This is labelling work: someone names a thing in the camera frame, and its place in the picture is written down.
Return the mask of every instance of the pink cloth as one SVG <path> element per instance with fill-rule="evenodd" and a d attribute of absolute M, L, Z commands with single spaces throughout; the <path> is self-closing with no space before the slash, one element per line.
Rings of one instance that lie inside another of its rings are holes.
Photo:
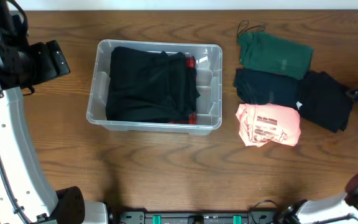
<path fill-rule="evenodd" d="M 260 147 L 269 141 L 289 146 L 298 143 L 300 116 L 293 108 L 243 104 L 236 116 L 240 121 L 239 134 L 246 146 Z"/>

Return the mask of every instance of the black folded cloth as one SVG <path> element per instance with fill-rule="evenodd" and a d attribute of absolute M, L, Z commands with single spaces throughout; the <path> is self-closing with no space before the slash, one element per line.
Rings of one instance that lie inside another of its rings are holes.
<path fill-rule="evenodd" d="M 167 55 L 126 47 L 111 53 L 107 120 L 167 123 L 196 111 L 195 69 L 183 53 Z"/>
<path fill-rule="evenodd" d="M 309 71 L 298 82 L 298 112 L 302 118 L 334 133 L 344 131 L 353 105 L 345 94 L 347 90 L 326 72 Z"/>
<path fill-rule="evenodd" d="M 294 78 L 239 68 L 236 70 L 234 87 L 244 103 L 296 107 L 298 82 Z"/>

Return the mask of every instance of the plastic bin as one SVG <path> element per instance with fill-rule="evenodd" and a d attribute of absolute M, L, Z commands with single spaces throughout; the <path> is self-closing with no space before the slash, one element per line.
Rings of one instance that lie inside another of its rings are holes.
<path fill-rule="evenodd" d="M 110 83 L 110 58 L 115 47 L 129 47 L 148 52 L 183 52 L 194 56 L 197 69 L 197 124 L 165 124 L 106 120 L 106 102 Z M 86 119 L 108 130 L 169 131 L 209 134 L 222 124 L 223 52 L 213 44 L 171 44 L 126 40 L 103 40 L 98 45 Z"/>

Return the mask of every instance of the robotic arm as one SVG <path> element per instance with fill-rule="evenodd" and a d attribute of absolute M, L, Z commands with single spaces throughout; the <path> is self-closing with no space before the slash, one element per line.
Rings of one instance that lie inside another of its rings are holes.
<path fill-rule="evenodd" d="M 20 15 L 12 16 L 7 2 Z M 225 213 L 124 212 L 84 201 L 78 187 L 54 191 L 41 170 L 24 118 L 21 89 L 69 74 L 59 44 L 29 45 L 27 18 L 14 0 L 0 0 L 0 223 L 248 224 L 358 223 L 358 174 L 347 194 L 276 209 Z"/>

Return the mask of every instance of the wooden table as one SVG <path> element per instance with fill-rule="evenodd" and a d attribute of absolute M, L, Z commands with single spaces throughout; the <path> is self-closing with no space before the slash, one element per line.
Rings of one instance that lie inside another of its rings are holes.
<path fill-rule="evenodd" d="M 59 41 L 71 74 L 36 87 L 25 114 L 55 189 L 148 210 L 246 210 L 263 199 L 288 205 L 344 190 L 358 172 L 358 106 L 345 132 L 301 121 L 295 147 L 245 147 L 234 116 L 238 23 L 314 48 L 311 68 L 358 86 L 358 11 L 28 12 L 31 44 Z M 103 39 L 218 44 L 224 52 L 223 124 L 208 136 L 107 131 L 85 117 Z"/>

